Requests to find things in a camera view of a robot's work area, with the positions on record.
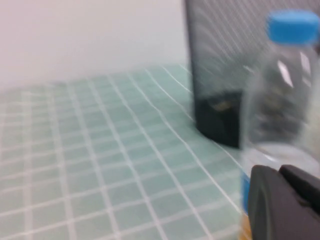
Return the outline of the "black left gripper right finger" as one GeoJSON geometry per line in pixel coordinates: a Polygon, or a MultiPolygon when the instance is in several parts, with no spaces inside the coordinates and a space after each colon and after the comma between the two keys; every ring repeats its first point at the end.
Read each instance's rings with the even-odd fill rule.
{"type": "Polygon", "coordinates": [[[320,179],[293,165],[282,165],[279,173],[312,210],[320,214],[320,179]]]}

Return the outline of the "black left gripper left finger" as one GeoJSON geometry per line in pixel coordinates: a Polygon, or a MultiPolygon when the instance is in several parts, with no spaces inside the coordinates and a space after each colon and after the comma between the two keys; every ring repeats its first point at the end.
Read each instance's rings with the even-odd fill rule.
{"type": "Polygon", "coordinates": [[[320,214],[301,198],[279,170],[251,170],[248,218],[254,240],[318,240],[320,214]]]}

